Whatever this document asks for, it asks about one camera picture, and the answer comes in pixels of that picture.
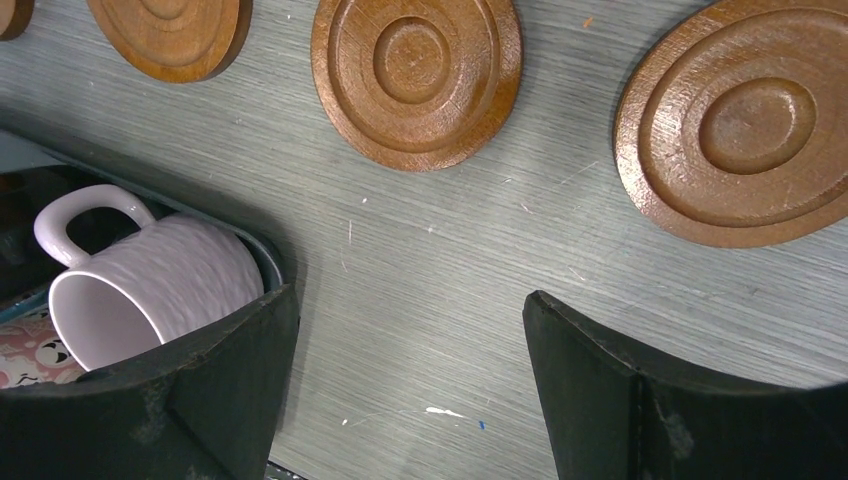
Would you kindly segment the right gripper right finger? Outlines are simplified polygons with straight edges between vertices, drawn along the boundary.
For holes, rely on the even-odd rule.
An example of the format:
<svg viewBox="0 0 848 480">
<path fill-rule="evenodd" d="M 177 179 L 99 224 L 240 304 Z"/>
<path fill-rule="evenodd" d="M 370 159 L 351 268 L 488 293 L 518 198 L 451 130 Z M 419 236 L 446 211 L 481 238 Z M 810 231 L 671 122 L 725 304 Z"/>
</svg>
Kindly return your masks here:
<svg viewBox="0 0 848 480">
<path fill-rule="evenodd" d="M 847 386 L 712 370 L 610 329 L 544 291 L 523 322 L 562 479 L 843 479 Z"/>
</svg>

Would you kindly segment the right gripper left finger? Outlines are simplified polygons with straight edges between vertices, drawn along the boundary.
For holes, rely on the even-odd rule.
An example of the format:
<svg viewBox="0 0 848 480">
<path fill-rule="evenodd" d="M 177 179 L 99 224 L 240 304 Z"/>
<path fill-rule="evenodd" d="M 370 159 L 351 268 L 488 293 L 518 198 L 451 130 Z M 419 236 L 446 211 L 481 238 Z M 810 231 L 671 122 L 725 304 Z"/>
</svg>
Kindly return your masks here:
<svg viewBox="0 0 848 480">
<path fill-rule="evenodd" d="M 260 479 L 299 333 L 286 285 L 67 384 L 1 393 L 5 479 Z"/>
</svg>

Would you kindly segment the lilac textured mug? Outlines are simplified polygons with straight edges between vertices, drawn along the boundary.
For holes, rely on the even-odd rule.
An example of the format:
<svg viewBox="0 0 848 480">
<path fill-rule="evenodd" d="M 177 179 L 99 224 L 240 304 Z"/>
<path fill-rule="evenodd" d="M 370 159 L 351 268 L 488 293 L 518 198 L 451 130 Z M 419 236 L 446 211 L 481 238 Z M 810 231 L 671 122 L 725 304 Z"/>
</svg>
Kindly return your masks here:
<svg viewBox="0 0 848 480">
<path fill-rule="evenodd" d="M 126 215 L 137 232 L 87 253 L 67 228 L 95 208 Z M 235 234 L 184 213 L 156 219 L 138 197 L 115 185 L 54 200 L 37 215 L 34 234 L 66 268 L 50 286 L 49 311 L 60 339 L 87 371 L 210 325 L 264 292 L 259 267 Z"/>
</svg>

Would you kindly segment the dark wooden coaster two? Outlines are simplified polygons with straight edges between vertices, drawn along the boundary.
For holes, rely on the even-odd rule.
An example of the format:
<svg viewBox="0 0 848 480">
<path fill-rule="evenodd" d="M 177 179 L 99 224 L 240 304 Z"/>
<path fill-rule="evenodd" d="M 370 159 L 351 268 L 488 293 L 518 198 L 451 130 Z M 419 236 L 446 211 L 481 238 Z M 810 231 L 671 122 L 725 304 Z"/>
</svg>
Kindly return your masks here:
<svg viewBox="0 0 848 480">
<path fill-rule="evenodd" d="M 847 214 L 847 5 L 718 1 L 644 56 L 614 150 L 638 210 L 721 248 L 791 241 Z"/>
</svg>

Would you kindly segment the dark wooden coaster four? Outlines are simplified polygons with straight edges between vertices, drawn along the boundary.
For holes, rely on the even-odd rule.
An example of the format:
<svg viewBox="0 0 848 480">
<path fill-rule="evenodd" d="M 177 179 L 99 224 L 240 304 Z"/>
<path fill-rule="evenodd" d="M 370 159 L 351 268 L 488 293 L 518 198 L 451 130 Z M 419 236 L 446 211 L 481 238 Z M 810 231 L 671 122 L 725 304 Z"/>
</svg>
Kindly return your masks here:
<svg viewBox="0 0 848 480">
<path fill-rule="evenodd" d="M 142 73 L 168 83 L 211 79 L 237 58 L 251 0 L 89 0 L 112 47 Z"/>
</svg>

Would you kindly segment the dark wooden coaster three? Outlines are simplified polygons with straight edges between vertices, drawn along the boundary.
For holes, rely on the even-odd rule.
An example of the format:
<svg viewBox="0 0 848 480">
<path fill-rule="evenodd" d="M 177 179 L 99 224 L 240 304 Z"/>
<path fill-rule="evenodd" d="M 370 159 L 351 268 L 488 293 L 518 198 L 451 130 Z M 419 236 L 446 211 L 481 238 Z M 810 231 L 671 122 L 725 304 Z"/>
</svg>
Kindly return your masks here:
<svg viewBox="0 0 848 480">
<path fill-rule="evenodd" d="M 355 150 L 429 172 L 473 156 L 505 125 L 522 29 L 510 0 L 322 1 L 310 57 L 320 103 Z"/>
</svg>

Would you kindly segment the dark wooden coaster one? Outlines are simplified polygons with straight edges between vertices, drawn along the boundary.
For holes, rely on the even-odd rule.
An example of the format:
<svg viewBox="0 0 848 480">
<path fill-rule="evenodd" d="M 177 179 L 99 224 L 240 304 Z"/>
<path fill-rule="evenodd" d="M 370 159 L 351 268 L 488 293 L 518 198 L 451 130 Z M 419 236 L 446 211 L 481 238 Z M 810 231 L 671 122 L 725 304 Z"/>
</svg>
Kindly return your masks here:
<svg viewBox="0 0 848 480">
<path fill-rule="evenodd" d="M 34 0 L 1 0 L 0 39 L 10 41 L 22 35 L 31 21 L 34 7 Z"/>
</svg>

